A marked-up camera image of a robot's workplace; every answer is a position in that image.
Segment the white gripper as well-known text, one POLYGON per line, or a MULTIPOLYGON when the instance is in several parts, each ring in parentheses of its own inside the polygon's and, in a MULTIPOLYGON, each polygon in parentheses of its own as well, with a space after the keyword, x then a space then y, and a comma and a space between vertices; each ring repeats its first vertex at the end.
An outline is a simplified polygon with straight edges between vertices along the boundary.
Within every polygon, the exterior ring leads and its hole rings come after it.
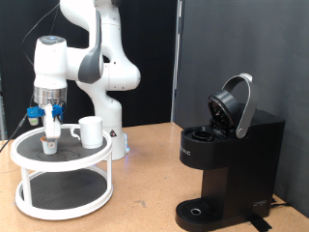
POLYGON ((43 125, 47 142, 56 142, 61 136, 61 123, 53 114, 53 106, 49 103, 44 107, 43 125))

